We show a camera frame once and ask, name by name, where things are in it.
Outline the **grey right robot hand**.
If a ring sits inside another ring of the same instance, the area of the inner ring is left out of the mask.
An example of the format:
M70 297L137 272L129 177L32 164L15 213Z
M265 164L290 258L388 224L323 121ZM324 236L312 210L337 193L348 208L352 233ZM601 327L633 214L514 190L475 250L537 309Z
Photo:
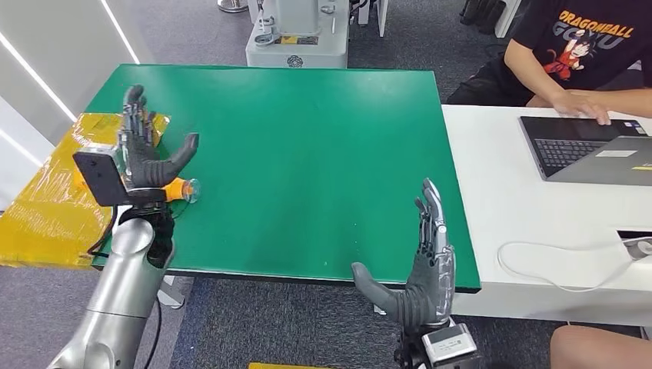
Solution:
M407 329L449 322L455 287L454 247L448 240L440 193L429 178L423 180L422 196L414 203L419 210L418 244L403 291L377 282L361 262L351 264L357 290Z

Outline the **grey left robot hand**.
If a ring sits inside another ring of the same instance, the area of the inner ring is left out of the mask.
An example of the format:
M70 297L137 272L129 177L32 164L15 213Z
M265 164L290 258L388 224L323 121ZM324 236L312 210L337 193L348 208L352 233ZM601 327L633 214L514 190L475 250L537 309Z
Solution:
M125 92L118 147L125 162L130 188L162 188L173 182L195 156L199 134L187 134L183 146L162 159L153 142L155 113L146 108L144 92L145 88L138 84L130 86Z

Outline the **person's right hand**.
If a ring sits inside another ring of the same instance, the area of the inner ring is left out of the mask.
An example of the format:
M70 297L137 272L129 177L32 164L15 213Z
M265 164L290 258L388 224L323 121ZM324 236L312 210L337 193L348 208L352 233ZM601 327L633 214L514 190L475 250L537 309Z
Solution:
M585 116L595 119L599 125L610 125L607 109L585 95L563 91L550 100L552 107L560 114L569 117Z

